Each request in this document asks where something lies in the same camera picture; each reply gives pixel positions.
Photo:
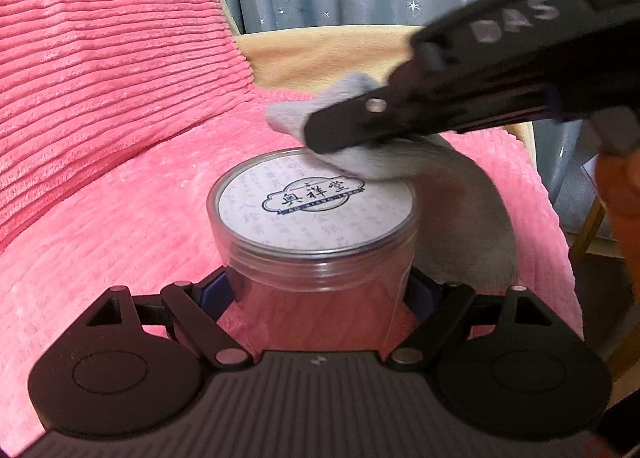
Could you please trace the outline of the person right hand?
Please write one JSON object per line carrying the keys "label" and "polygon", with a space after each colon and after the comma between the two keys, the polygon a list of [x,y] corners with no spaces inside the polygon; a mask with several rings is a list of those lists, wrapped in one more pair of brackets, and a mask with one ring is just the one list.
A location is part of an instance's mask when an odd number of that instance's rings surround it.
{"label": "person right hand", "polygon": [[628,156],[600,154],[596,182],[620,252],[628,262],[639,260],[639,150]]}

